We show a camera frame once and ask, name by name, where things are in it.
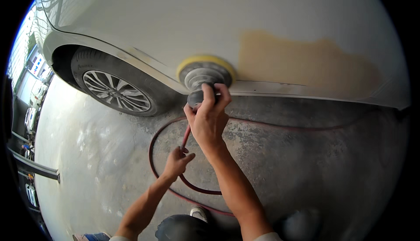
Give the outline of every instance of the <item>red air hose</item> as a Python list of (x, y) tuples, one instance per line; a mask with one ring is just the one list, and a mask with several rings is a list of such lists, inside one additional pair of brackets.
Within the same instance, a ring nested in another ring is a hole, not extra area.
[[(253, 123), (253, 124), (258, 124), (258, 125), (263, 125), (263, 126), (268, 126), (268, 127), (275, 127), (275, 128), (282, 128), (282, 129), (287, 129), (287, 130), (304, 130), (304, 131), (326, 131), (326, 130), (337, 130), (337, 129), (342, 129), (346, 126), (352, 125), (354, 123), (357, 123), (359, 120), (361, 120), (367, 113), (369, 112), (373, 112), (377, 110), (377, 108), (374, 109), (370, 109), (367, 112), (365, 112), (364, 114), (362, 114), (359, 118), (355, 119), (354, 121), (351, 121), (349, 123), (343, 124), (343, 125), (336, 125), (336, 126), (331, 126), (331, 127), (314, 127), (314, 128), (306, 128), (306, 127), (293, 127), (293, 126), (286, 126), (286, 125), (276, 125), (276, 124), (270, 124), (270, 123), (263, 123), (263, 122), (257, 122), (257, 121), (251, 121), (251, 120), (244, 120), (244, 119), (240, 119), (240, 118), (233, 118), (230, 117), (231, 120), (235, 120), (235, 121), (239, 121), (239, 122), (243, 122), (243, 123)], [(175, 118), (167, 123), (165, 123), (162, 127), (160, 127), (160, 129), (155, 133), (155, 135), (152, 138), (152, 141), (150, 142), (150, 146), (149, 146), (149, 162), (150, 162), (150, 167), (152, 168), (153, 174), (156, 176), (156, 178), (159, 177), (156, 169), (155, 169), (155, 165), (153, 163), (153, 146), (155, 145), (156, 139), (158, 138), (159, 134), (163, 131), (163, 129), (165, 129), (166, 127), (168, 127), (170, 124), (172, 123), (176, 123), (178, 121), (181, 120), (185, 120), (186, 117), (179, 117), (179, 118)], [(182, 140), (182, 147), (185, 146), (186, 141), (188, 139), (188, 136), (190, 134), (191, 128), (188, 125), (184, 134), (184, 138)], [(180, 175), (179, 176), (181, 178), (181, 180), (183, 181), (183, 183), (185, 183), (186, 186), (190, 187), (191, 189), (203, 193), (203, 194), (214, 194), (214, 195), (222, 195), (222, 192), (220, 191), (211, 191), (211, 190), (206, 190), (206, 189), (202, 189), (199, 188), (197, 186), (192, 185), (189, 181), (186, 180), (186, 178), (184, 177), (184, 175)], [(175, 196), (190, 202), (192, 204), (195, 204), (197, 206), (201, 206), (206, 208), (207, 210), (216, 212), (218, 214), (222, 214), (222, 215), (228, 215), (228, 216), (234, 216), (232, 213), (230, 212), (224, 212), (224, 211), (220, 211), (218, 209), (215, 209), (213, 207), (208, 207), (204, 204), (200, 204), (194, 200), (191, 200), (185, 196), (182, 196), (180, 194), (178, 194), (177, 192), (175, 192), (174, 190), (169, 188), (169, 191), (174, 194)]]

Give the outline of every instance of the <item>concrete floor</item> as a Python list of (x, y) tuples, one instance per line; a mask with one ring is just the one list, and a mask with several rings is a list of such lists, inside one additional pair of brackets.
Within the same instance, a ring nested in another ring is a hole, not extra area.
[[(42, 107), (35, 161), (60, 170), (61, 184), (36, 176), (41, 212), (51, 236), (71, 241), (73, 233), (115, 233), (130, 204), (155, 181), (147, 150), (153, 134), (182, 116), (183, 103), (165, 115), (137, 118), (117, 112), (54, 77)], [(326, 127), (358, 118), (372, 106), (269, 97), (234, 97), (230, 116), (267, 123)], [(155, 144), (162, 172), (168, 152), (181, 143), (186, 122), (169, 126)], [(405, 157), (408, 120), (381, 108), (341, 130), (308, 132), (230, 121), (223, 134), (271, 222), (296, 209), (314, 207), (324, 219), (322, 240), (362, 240), (390, 198)], [(218, 190), (214, 170), (195, 140), (197, 154), (185, 177)], [(177, 180), (172, 188), (198, 202), (228, 211), (221, 196), (192, 191)], [(155, 240), (157, 225), (191, 204), (165, 194), (138, 240)], [(215, 215), (218, 224), (237, 222)]]

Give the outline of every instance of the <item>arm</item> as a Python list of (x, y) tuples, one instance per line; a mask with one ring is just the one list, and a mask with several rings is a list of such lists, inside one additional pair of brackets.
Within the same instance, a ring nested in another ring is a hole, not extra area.
[(185, 172), (186, 165), (194, 157), (195, 154), (186, 156), (179, 147), (173, 150), (168, 156), (162, 175), (128, 208), (115, 235), (136, 241), (137, 236), (150, 223), (166, 190)]
[(238, 219), (243, 240), (251, 241), (274, 231), (265, 217), (258, 196), (222, 139), (223, 129), (229, 119), (224, 108), (231, 102), (231, 97), (225, 85), (215, 84), (215, 88), (221, 93), (216, 105), (212, 88), (204, 84), (204, 100), (197, 114), (188, 105), (184, 107), (184, 112), (194, 138), (216, 172), (227, 206)]

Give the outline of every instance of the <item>white sneaker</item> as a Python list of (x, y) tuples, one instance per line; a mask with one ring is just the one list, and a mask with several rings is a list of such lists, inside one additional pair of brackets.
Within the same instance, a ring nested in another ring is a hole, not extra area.
[(204, 210), (201, 207), (195, 207), (191, 209), (191, 212), (189, 213), (189, 215), (208, 223), (206, 214), (204, 213)]

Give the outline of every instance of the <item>orbital sander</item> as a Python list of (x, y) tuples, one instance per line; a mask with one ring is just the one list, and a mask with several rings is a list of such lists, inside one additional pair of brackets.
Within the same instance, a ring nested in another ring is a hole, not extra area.
[(178, 81), (189, 91), (187, 102), (191, 108), (196, 108), (203, 101), (201, 85), (206, 83), (214, 89), (215, 83), (223, 83), (227, 87), (235, 81), (235, 71), (226, 61), (216, 56), (192, 56), (178, 66)]

